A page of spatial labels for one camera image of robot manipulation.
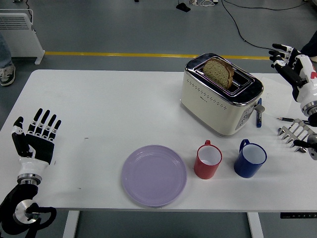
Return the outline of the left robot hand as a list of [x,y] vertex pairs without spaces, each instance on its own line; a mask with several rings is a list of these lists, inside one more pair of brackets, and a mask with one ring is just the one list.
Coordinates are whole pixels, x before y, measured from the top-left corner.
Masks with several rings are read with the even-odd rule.
[[44,169],[52,161],[54,140],[61,120],[50,113],[50,110],[38,109],[26,131],[23,130],[23,117],[19,117],[13,124],[11,136],[21,165],[19,180],[41,180]]

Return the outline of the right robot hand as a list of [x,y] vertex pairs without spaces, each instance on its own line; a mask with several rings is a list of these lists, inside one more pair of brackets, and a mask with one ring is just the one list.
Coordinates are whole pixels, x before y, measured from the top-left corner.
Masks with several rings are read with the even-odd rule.
[[310,58],[283,44],[272,44],[269,51],[271,67],[292,86],[296,102],[307,104],[317,99],[317,72]]

